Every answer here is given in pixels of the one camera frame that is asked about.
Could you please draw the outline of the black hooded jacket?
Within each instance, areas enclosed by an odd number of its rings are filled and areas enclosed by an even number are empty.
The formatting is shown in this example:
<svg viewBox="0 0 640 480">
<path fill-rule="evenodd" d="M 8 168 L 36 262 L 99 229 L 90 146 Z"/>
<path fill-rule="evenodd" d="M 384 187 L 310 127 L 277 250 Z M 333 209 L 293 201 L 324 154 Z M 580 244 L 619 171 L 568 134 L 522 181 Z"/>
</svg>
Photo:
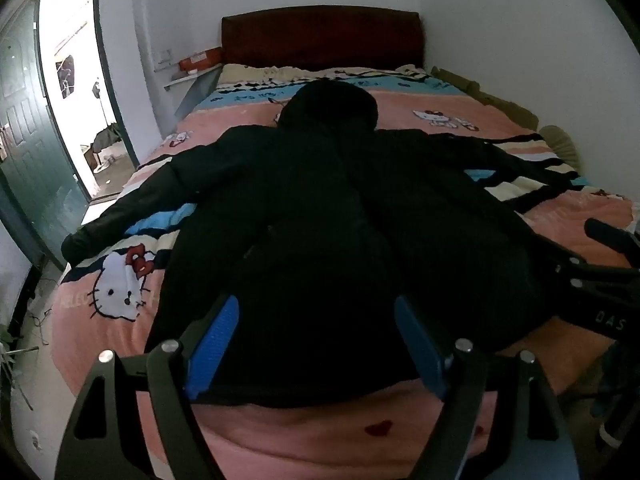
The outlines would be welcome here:
<svg viewBox="0 0 640 480">
<path fill-rule="evenodd" d="M 232 127 L 175 156 L 62 253 L 78 266 L 138 222 L 192 205 L 168 255 L 130 256 L 136 278 L 165 274 L 146 346 L 233 296 L 238 326 L 193 401 L 339 404 L 418 377 L 399 297 L 437 350 L 466 338 L 496 353 L 556 315 L 559 247 L 473 179 L 502 170 L 537 173 L 470 136 L 382 129 L 372 94 L 319 80 L 274 126 Z"/>
</svg>

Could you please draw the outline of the orange box on shelf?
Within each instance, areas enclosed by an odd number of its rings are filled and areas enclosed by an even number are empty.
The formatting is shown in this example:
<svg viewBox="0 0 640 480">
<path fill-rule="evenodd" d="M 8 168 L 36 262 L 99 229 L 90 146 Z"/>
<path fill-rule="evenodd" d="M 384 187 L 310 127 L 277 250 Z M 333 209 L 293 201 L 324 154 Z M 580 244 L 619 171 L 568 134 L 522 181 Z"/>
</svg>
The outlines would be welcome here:
<svg viewBox="0 0 640 480">
<path fill-rule="evenodd" d="M 222 47 L 207 49 L 202 52 L 194 53 L 188 58 L 183 58 L 178 66 L 183 72 L 189 73 L 190 70 L 208 70 L 222 62 Z"/>
</svg>

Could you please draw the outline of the dark red headboard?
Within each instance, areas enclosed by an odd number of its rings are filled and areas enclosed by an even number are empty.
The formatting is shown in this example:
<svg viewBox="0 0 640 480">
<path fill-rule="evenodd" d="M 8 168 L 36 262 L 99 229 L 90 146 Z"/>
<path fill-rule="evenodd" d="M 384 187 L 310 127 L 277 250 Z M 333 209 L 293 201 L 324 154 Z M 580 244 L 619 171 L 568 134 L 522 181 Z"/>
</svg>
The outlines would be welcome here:
<svg viewBox="0 0 640 480">
<path fill-rule="evenodd" d="M 302 70 L 423 67 L 420 14 L 373 6 L 287 6 L 221 20 L 222 59 Z"/>
</svg>

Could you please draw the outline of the pink Hello Kitty blanket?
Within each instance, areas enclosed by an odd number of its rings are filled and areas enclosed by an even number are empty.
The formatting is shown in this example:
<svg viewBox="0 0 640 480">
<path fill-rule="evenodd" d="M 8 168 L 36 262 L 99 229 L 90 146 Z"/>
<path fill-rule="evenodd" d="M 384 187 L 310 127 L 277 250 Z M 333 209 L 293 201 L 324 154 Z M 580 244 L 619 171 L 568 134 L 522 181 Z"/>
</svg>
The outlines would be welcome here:
<svg viewBox="0 0 640 480">
<path fill-rule="evenodd" d="M 639 207 L 515 105 L 231 64 L 62 243 L 59 479 L 577 479 L 639 460 Z"/>
</svg>

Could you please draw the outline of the green door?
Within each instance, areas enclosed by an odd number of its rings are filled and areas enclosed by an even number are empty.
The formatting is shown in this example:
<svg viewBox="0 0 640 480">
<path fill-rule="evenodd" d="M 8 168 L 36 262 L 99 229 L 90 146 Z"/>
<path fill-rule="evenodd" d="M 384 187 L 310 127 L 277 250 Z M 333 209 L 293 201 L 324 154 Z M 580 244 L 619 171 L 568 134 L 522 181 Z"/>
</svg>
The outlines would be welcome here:
<svg viewBox="0 0 640 480">
<path fill-rule="evenodd" d="M 37 5 L 26 2 L 1 33 L 1 173 L 47 256 L 66 266 L 63 240 L 88 195 L 50 111 L 40 67 Z"/>
</svg>

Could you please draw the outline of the white wall shelf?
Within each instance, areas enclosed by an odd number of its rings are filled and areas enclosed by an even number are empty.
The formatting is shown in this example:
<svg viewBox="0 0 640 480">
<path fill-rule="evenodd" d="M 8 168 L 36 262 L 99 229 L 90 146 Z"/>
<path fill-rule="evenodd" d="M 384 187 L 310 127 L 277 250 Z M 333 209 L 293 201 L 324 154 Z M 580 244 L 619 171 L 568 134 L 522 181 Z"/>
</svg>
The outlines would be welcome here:
<svg viewBox="0 0 640 480">
<path fill-rule="evenodd" d="M 213 73 L 215 70 L 219 70 L 222 64 L 218 63 L 212 67 L 206 68 L 206 70 L 196 70 L 193 73 L 187 73 L 186 76 L 182 76 L 176 79 L 171 79 L 167 84 L 163 85 L 163 88 L 168 91 L 169 88 L 176 86 L 177 84 L 183 84 L 184 82 L 192 81 L 200 78 L 201 76 Z"/>
</svg>

